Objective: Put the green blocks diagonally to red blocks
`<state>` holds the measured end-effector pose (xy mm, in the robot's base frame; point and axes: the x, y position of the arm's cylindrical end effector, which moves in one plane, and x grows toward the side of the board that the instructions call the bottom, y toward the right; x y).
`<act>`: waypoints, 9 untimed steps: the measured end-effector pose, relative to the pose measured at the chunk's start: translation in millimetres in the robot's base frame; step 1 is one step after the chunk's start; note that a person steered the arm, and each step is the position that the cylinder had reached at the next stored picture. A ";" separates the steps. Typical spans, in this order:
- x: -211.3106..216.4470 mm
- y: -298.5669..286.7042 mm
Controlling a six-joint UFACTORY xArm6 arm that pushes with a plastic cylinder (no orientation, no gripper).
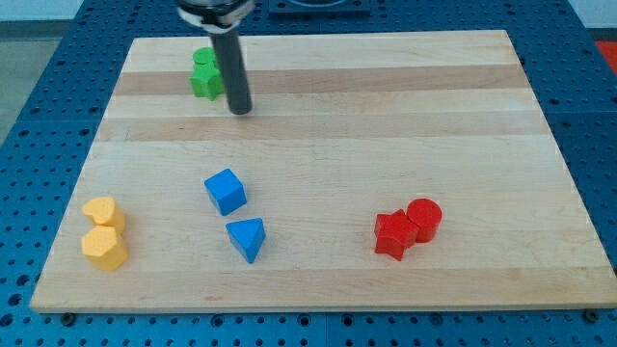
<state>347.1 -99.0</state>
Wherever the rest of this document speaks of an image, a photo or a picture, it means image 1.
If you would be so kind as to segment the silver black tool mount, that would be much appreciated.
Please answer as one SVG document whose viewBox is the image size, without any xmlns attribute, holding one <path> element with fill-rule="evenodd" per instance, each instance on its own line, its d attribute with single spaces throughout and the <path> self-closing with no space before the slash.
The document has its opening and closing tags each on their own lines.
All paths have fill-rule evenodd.
<svg viewBox="0 0 617 347">
<path fill-rule="evenodd" d="M 236 28 L 255 8 L 254 0 L 177 0 L 179 16 L 211 34 Z"/>
</svg>

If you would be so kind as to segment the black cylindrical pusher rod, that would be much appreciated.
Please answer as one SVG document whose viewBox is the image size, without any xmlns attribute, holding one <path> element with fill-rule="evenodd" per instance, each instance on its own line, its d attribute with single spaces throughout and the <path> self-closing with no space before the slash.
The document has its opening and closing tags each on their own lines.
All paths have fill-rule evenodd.
<svg viewBox="0 0 617 347">
<path fill-rule="evenodd" d="M 217 64 L 227 98 L 228 108 L 234 115 L 247 115 L 253 110 L 247 71 L 236 28 L 222 34 L 211 34 Z"/>
</svg>

